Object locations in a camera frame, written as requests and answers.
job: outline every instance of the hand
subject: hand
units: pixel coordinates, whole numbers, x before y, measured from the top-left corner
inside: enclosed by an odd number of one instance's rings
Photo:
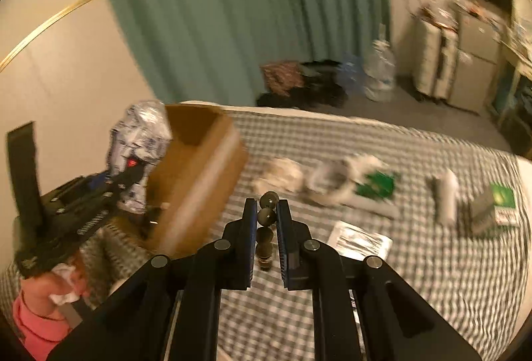
[[[50,295],[66,295],[73,291],[80,296],[88,294],[85,266],[79,251],[67,263],[75,266],[70,276],[73,286],[52,272],[20,281],[23,300],[32,313],[52,319],[63,319],[57,306],[50,300]]]

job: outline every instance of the white bottle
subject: white bottle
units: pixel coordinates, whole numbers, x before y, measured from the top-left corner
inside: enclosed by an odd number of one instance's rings
[[[370,100],[390,101],[395,88],[395,57],[384,39],[382,27],[380,31],[380,39],[374,40],[373,50],[364,65],[364,92]]]

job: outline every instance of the pink cloth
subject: pink cloth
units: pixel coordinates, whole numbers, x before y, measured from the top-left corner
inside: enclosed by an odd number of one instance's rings
[[[24,334],[24,347],[37,361],[45,361],[52,349],[71,331],[66,320],[37,316],[19,294],[13,303],[13,319]]]

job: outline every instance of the gray floor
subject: gray floor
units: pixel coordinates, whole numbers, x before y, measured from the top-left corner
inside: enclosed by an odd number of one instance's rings
[[[432,101],[418,102],[409,78],[402,78],[390,102],[374,102],[363,94],[351,96],[342,108],[320,105],[316,112],[360,116],[390,124],[414,127],[465,139],[485,147],[511,151],[510,146],[489,118]]]

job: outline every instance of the cardboard box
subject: cardboard box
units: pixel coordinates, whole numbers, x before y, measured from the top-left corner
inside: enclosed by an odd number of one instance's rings
[[[147,203],[164,211],[149,238],[154,253],[178,258],[203,246],[223,211],[247,161],[247,151],[231,117],[196,104],[167,104],[173,139],[151,173]],[[122,222],[127,232],[131,224]]]
[[[498,226],[518,226],[515,197],[511,188],[490,184],[471,203],[471,231],[483,235]]]

